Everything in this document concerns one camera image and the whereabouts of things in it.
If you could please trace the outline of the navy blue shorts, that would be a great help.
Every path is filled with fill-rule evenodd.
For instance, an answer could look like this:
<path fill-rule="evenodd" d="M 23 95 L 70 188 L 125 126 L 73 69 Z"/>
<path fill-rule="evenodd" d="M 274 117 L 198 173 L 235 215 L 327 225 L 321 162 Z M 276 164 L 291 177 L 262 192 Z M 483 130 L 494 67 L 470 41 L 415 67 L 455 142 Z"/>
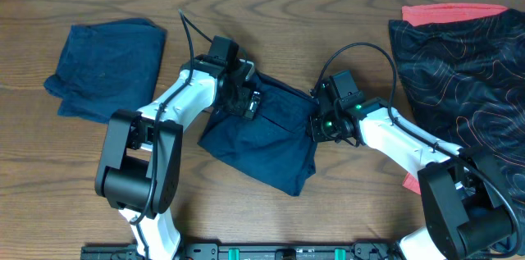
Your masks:
<path fill-rule="evenodd" d="M 252 120 L 214 110 L 198 145 L 214 158 L 290 196 L 315 174 L 317 144 L 307 135 L 317 103 L 263 73 L 249 81 L 261 94 Z"/>

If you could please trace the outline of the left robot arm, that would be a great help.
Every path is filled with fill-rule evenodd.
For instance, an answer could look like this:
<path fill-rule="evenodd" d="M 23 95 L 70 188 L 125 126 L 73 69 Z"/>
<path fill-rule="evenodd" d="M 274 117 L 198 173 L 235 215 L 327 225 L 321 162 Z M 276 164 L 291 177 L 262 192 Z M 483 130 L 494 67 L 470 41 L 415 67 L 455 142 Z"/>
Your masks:
<path fill-rule="evenodd" d="M 253 119 L 261 98 L 248 85 L 255 71 L 245 59 L 222 62 L 199 56 L 181 67 L 176 82 L 155 101 L 111 116 L 94 188 L 130 224 L 139 257 L 178 257 L 181 235 L 170 206 L 180 176 L 183 134 L 212 106 Z"/>

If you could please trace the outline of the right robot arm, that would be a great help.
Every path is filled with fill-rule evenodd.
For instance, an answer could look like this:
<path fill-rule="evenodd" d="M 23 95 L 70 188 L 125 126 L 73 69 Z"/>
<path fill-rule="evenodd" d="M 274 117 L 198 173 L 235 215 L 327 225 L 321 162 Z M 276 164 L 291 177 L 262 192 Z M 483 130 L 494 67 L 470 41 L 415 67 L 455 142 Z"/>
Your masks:
<path fill-rule="evenodd" d="M 317 94 L 316 142 L 344 141 L 384 153 L 419 185 L 425 225 L 400 239 L 395 259 L 502 259 L 518 254 L 524 232 L 494 153 L 430 135 L 381 98 Z"/>

